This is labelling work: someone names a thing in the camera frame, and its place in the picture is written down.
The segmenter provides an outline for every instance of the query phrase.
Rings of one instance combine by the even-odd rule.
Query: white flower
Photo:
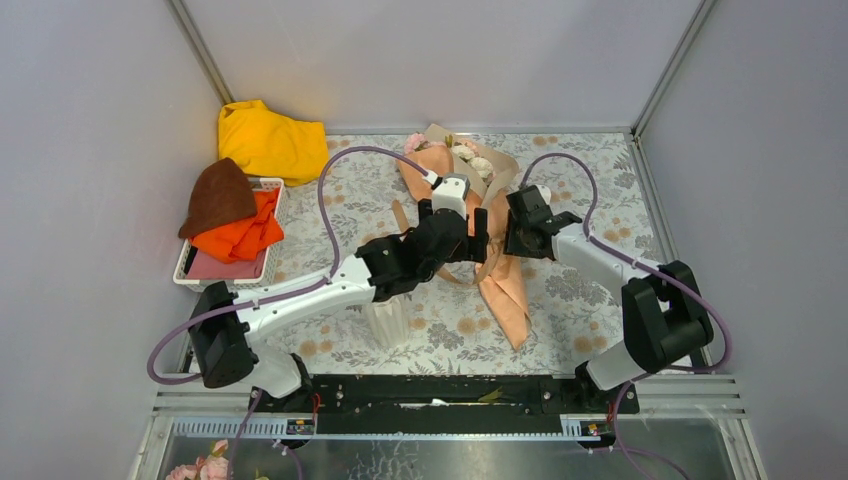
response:
[[[457,157],[465,160],[466,162],[474,158],[474,150],[466,147],[465,145],[454,145],[451,147],[451,152],[455,153]]]
[[[492,165],[492,162],[486,160],[483,157],[474,157],[469,162],[471,168],[477,171],[480,175],[480,178],[485,179],[495,171],[495,167]]]

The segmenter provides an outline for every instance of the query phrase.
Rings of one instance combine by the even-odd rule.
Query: yellow cloth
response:
[[[303,185],[329,160],[324,124],[279,115],[262,100],[225,105],[218,116],[218,158],[227,157],[248,175]]]

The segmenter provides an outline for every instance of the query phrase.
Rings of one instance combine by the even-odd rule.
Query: pink cloth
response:
[[[245,278],[259,278],[262,276],[262,264],[265,263],[265,253],[262,250],[253,261],[236,261],[233,263],[221,263],[211,255],[200,250],[194,256],[194,261],[186,273],[186,278],[191,280],[241,280]]]

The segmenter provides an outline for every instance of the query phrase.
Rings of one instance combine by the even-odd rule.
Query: gray wall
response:
[[[0,477],[126,478],[217,101],[164,1],[5,0],[0,65]]]
[[[186,3],[236,98],[331,129],[533,131],[632,124],[698,0]]]
[[[845,478],[848,3],[724,1],[644,136],[772,478]]]

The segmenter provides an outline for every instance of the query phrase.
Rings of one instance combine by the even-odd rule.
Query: cable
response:
[[[689,474],[687,474],[687,473],[686,473],[686,470],[683,470],[683,467],[681,467],[680,465],[678,465],[678,464],[676,464],[676,463],[672,462],[672,461],[671,461],[671,460],[669,460],[668,458],[663,457],[662,455],[658,455],[658,454],[656,454],[656,453],[654,453],[654,452],[649,452],[649,451],[647,451],[647,450],[642,450],[642,449],[640,449],[640,448],[632,448],[632,447],[630,447],[630,448],[629,448],[629,450],[630,450],[630,453],[635,453],[636,455],[641,455],[641,456],[643,456],[643,457],[651,458],[651,459],[654,459],[654,460],[659,460],[660,462],[665,463],[665,464],[666,464],[666,465],[668,465],[669,467],[671,467],[671,468],[673,468],[674,470],[676,470],[676,471],[677,471],[677,473],[679,473],[679,474],[680,474],[680,475],[681,475],[684,479],[686,479],[686,480],[692,480],[692,478],[689,476]],[[593,454],[596,454],[596,455],[597,455],[597,454],[599,454],[599,453],[600,453],[600,454],[618,453],[619,451],[623,451],[623,450],[621,450],[621,449],[619,449],[619,450],[616,450],[616,449],[607,449],[607,448],[595,448],[595,449],[592,449],[592,453],[593,453]],[[633,463],[633,460],[632,460],[632,459],[630,459],[629,457],[628,457],[627,459],[628,459],[628,460],[630,460],[630,463]]]
[[[330,167],[332,167],[334,163],[339,161],[345,155],[348,155],[350,153],[356,153],[356,152],[382,153],[384,155],[394,157],[395,159],[406,163],[407,165],[409,165],[410,167],[412,167],[416,171],[418,171],[422,176],[426,177],[427,173],[428,173],[427,170],[425,170],[424,168],[422,168],[421,166],[419,166],[417,163],[413,162],[412,160],[404,157],[403,155],[400,155],[398,153],[392,152],[391,150],[386,150],[385,148],[380,148],[380,147],[367,147],[367,146],[366,147],[350,147],[350,148],[342,150],[341,152],[333,155],[333,158],[331,158],[327,162],[327,164],[324,166],[324,170],[321,171],[321,175],[318,177],[318,208],[321,210],[321,218],[324,221],[324,228],[327,230],[327,235],[330,237],[330,243],[333,246],[333,264],[332,264],[332,267],[330,267],[329,278],[332,278],[333,275],[336,274],[336,271],[338,271],[338,269],[339,269],[339,266],[341,264],[341,252],[339,251],[339,242],[338,242],[338,240],[336,240],[336,235],[333,232],[333,226],[330,224],[330,218],[327,216],[327,207],[324,204],[324,181],[327,177],[327,173],[329,173],[329,171],[330,171]],[[294,298],[294,297],[297,297],[299,295],[303,295],[305,293],[314,292],[315,290],[318,290],[322,286],[326,285],[329,282],[329,278],[323,278],[323,279],[319,280],[318,282],[316,282],[312,285],[309,285],[307,287],[303,287],[303,288],[298,289],[298,290],[294,290],[294,291],[291,291],[291,292],[286,292],[286,293],[281,293],[281,294],[278,294],[278,295],[272,295],[272,296],[269,296],[269,297],[261,298],[261,299],[259,299],[259,305],[265,305],[265,304],[268,304],[268,303],[279,302],[281,300],[288,300],[290,298]],[[162,353],[162,350],[165,348],[166,345],[168,345],[168,343],[171,342],[171,340],[173,340],[174,338],[176,338],[177,336],[179,336],[181,333],[185,332],[189,328],[197,325],[198,323],[200,323],[204,320],[208,320],[212,317],[216,317],[218,315],[224,314],[224,313],[231,313],[231,312],[235,312],[235,311],[242,310],[242,309],[245,309],[245,308],[248,308],[248,307],[253,307],[253,306],[254,306],[253,302],[241,302],[241,303],[236,303],[236,304],[233,304],[233,305],[228,305],[226,307],[216,308],[216,309],[210,310],[206,313],[202,313],[202,314],[190,319],[189,321],[183,323],[182,325],[178,326],[177,328],[171,330],[170,332],[168,332],[167,335],[165,335],[165,337],[162,338],[162,340],[159,341],[159,343],[156,344],[155,347],[153,347],[153,351],[150,352],[150,356],[147,358],[147,375],[154,382],[162,384],[162,385],[182,385],[184,383],[189,383],[189,382],[192,382],[194,380],[197,380],[201,376],[199,373],[194,374],[194,375],[189,375],[188,377],[183,377],[183,378],[166,378],[166,377],[159,375],[158,373],[156,373],[156,366],[155,366],[156,358],[159,356],[160,353]]]
[[[684,372],[710,373],[710,372],[714,372],[714,371],[718,370],[719,368],[723,367],[730,360],[730,356],[733,353],[733,341],[730,338],[730,329],[727,327],[727,323],[724,321],[724,318],[722,318],[722,316],[718,313],[718,311],[716,311],[716,309],[712,305],[710,305],[709,302],[704,300],[703,297],[701,297],[700,295],[695,293],[691,288],[687,287],[686,285],[681,283],[679,280],[671,278],[670,276],[660,272],[659,270],[652,268],[648,265],[645,265],[644,263],[636,260],[635,258],[630,257],[626,253],[621,252],[619,250],[616,250],[615,248],[603,243],[602,241],[595,238],[594,235],[592,235],[592,231],[590,230],[590,222],[591,222],[592,214],[595,212],[595,208],[598,206],[598,184],[597,184],[597,182],[595,182],[595,176],[592,175],[592,171],[589,170],[589,167],[582,160],[580,160],[579,158],[577,158],[573,155],[569,155],[567,153],[548,153],[548,154],[542,155],[541,157],[537,158],[536,160],[533,160],[533,162],[531,162],[530,165],[527,167],[527,171],[524,172],[524,177],[521,179],[521,184],[520,184],[519,188],[523,188],[527,184],[527,179],[530,176],[530,172],[533,170],[533,167],[535,167],[536,164],[538,164],[542,160],[545,160],[545,159],[548,159],[548,158],[553,158],[553,157],[564,157],[564,158],[567,158],[567,159],[573,161],[577,165],[579,165],[580,168],[582,168],[583,171],[586,172],[586,176],[589,177],[589,182],[592,184],[592,203],[589,204],[589,210],[586,212],[586,218],[583,220],[583,234],[586,236],[586,238],[588,238],[589,241],[592,242],[593,245],[600,248],[604,252],[609,253],[610,255],[618,258],[619,260],[621,260],[623,262],[634,265],[644,272],[655,275],[655,276],[661,278],[662,280],[664,280],[666,283],[669,283],[669,284],[673,285],[674,287],[680,289],[681,292],[685,293],[688,297],[695,300],[699,305],[704,307],[704,310],[709,312],[710,316],[713,317],[713,320],[715,320],[716,325],[718,325],[719,330],[721,330],[721,335],[724,338],[724,354],[721,356],[721,359],[718,362],[716,362],[714,365],[707,366],[707,367],[700,367],[700,368],[698,368],[698,367],[694,367],[694,368],[693,367],[678,367],[678,366],[672,365],[672,366],[668,367],[668,369],[669,370],[680,370],[680,371],[684,371]]]
[[[236,448],[238,447],[238,441],[242,434],[244,434],[244,429],[247,428],[247,421],[250,420],[250,416],[253,415],[253,412],[259,405],[259,401],[262,399],[263,391],[261,388],[258,388],[253,392],[256,393],[256,398],[254,398],[250,403],[250,408],[247,409],[247,414],[244,416],[244,420],[241,421],[239,429],[236,431],[236,438],[233,439],[233,448],[230,449],[230,461],[227,462],[227,480],[231,480],[233,478],[233,463],[236,461]]]
[[[321,210],[321,218],[324,220],[324,227],[327,229],[327,233],[330,235],[330,243],[333,244],[333,266],[330,268],[330,277],[335,275],[336,271],[339,269],[339,262],[341,261],[341,256],[339,255],[339,242],[336,240],[336,236],[333,234],[333,226],[330,225],[330,219],[327,217],[327,207],[324,205],[324,177],[327,175],[327,172],[330,170],[330,167],[333,166],[340,158],[349,154],[356,152],[377,152],[382,153],[383,155],[388,155],[390,157],[394,157],[397,160],[400,160],[410,167],[414,168],[418,171],[422,176],[427,176],[427,170],[413,162],[412,160],[404,157],[399,153],[395,153],[391,150],[386,150],[385,148],[380,147],[350,147],[348,149],[342,150],[341,152],[335,154],[333,158],[327,162],[327,165],[324,165],[324,170],[321,172],[321,177],[318,180],[318,208]]]
[[[592,235],[592,231],[590,229],[590,222],[591,222],[592,214],[595,212],[595,208],[598,206],[598,184],[595,181],[595,176],[592,175],[592,171],[589,169],[589,167],[582,160],[580,160],[579,158],[577,158],[573,155],[569,155],[567,153],[548,153],[548,154],[542,155],[539,158],[533,160],[530,163],[530,165],[527,167],[527,171],[524,172],[524,177],[522,177],[522,179],[521,179],[521,183],[519,185],[519,188],[524,188],[524,186],[527,184],[527,179],[530,177],[530,172],[532,172],[533,167],[535,167],[542,160],[545,160],[545,159],[548,159],[548,158],[554,158],[554,157],[567,158],[567,159],[573,161],[574,163],[576,163],[577,165],[579,165],[580,168],[582,168],[583,171],[586,172],[586,176],[589,177],[589,182],[592,184],[592,202],[589,204],[589,210],[586,212],[586,217],[583,220],[583,235],[585,235],[586,238],[590,242],[592,242],[593,245],[600,248],[604,252],[609,253],[610,255],[618,258],[619,260],[622,260],[622,261],[627,262],[631,265],[634,265],[635,267],[639,268],[640,270],[642,270],[644,272],[655,275],[655,276],[659,277],[660,279],[664,280],[666,283],[669,283],[672,286],[678,288],[680,291],[682,291],[687,296],[689,296],[690,298],[695,300],[702,307],[704,307],[704,309],[707,312],[709,312],[710,316],[713,317],[713,320],[716,322],[716,325],[718,325],[719,330],[721,330],[722,338],[724,338],[724,354],[722,355],[721,359],[718,362],[716,362],[713,365],[707,366],[707,367],[695,367],[695,368],[693,368],[693,367],[679,367],[679,366],[672,365],[672,366],[669,366],[668,369],[670,369],[670,370],[681,370],[681,371],[685,371],[685,372],[695,372],[695,373],[710,373],[710,372],[714,372],[714,371],[718,370],[719,368],[723,367],[730,360],[730,356],[733,353],[733,341],[730,337],[730,329],[727,327],[727,323],[724,321],[724,319],[721,317],[721,315],[718,313],[718,311],[712,305],[710,305],[709,302],[707,302],[703,297],[701,297],[700,295],[695,293],[695,291],[693,291],[691,288],[687,287],[686,285],[684,285],[683,283],[681,283],[677,279],[671,278],[670,276],[660,272],[659,270],[652,268],[648,265],[645,265],[644,263],[638,261],[635,258],[630,257],[629,255],[625,254],[624,252],[621,252],[621,251],[601,242],[600,240],[595,238],[594,235]],[[660,460],[664,463],[667,463],[668,465],[671,465],[675,470],[677,470],[684,478],[689,479],[690,478],[689,475],[682,468],[680,468],[675,463],[673,463],[671,460],[669,460],[669,459],[667,459],[667,458],[665,458],[661,455],[658,455],[656,453],[653,453],[653,452],[629,448],[621,440],[621,436],[618,435],[618,409],[621,405],[622,399],[624,398],[624,394],[627,392],[627,389],[630,387],[630,385],[632,385],[634,382],[637,382],[637,381],[642,380],[646,377],[649,377],[650,375],[651,374],[640,375],[637,378],[634,378],[630,381],[625,382],[622,385],[621,390],[619,390],[619,392],[618,392],[618,396],[616,397],[615,404],[613,405],[613,408],[612,408],[612,420],[613,420],[612,427],[613,427],[613,432],[616,433],[616,444],[619,446],[622,453],[624,453],[624,456],[627,457],[627,460],[630,461],[630,463],[633,465],[633,467],[636,468],[636,470],[638,470],[639,473],[641,473],[646,478],[650,479],[652,477],[639,464],[636,463],[636,461],[633,459],[633,457],[630,456],[631,452],[641,454],[643,456],[655,458],[655,459],[658,459],[658,460]]]
[[[283,455],[291,455],[292,460],[294,460],[294,466],[297,468],[297,480],[303,480],[303,462],[300,461],[300,457],[287,445],[283,445]]]

